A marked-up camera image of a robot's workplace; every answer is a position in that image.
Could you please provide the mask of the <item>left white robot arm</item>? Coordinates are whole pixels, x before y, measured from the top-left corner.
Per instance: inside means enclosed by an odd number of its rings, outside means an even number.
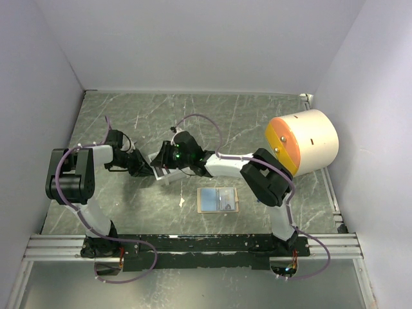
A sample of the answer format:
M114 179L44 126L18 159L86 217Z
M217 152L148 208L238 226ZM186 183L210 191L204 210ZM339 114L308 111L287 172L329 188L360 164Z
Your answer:
M84 226L86 238L80 250L83 258L112 257L121 248L114 223L93 197L98 166L111 173L126 172L132 177L154 175L131 139L112 128L100 143L51 152L45 192L49 199L74 213Z

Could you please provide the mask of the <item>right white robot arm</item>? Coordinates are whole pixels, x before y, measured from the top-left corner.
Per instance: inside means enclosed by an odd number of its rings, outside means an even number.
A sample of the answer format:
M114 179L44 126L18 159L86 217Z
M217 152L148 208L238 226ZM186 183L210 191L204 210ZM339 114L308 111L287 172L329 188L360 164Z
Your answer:
M294 190L293 176L269 151L259 148L254 153L229 155L201 148L188 131L171 128L171 140L162 142L150 165L159 169L189 168L196 176L242 178L255 197L271 208L273 248L280 256L295 249L298 232L293 227L287 201Z

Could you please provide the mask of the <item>beige card holder wallet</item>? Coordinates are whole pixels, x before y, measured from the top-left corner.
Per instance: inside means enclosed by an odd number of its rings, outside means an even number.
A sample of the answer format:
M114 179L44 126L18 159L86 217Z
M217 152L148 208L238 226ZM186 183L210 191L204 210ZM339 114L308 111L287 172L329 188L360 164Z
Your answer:
M203 187L197 189L197 211L200 214L239 212L235 187Z

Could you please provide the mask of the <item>white card tray box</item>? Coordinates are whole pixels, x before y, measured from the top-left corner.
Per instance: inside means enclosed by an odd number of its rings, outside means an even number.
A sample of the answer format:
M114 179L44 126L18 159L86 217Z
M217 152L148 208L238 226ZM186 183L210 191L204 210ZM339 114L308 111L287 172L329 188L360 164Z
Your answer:
M163 185L170 185L172 182L190 177L188 168L181 171L179 169L161 169L159 167L152 167L152 170L156 180Z

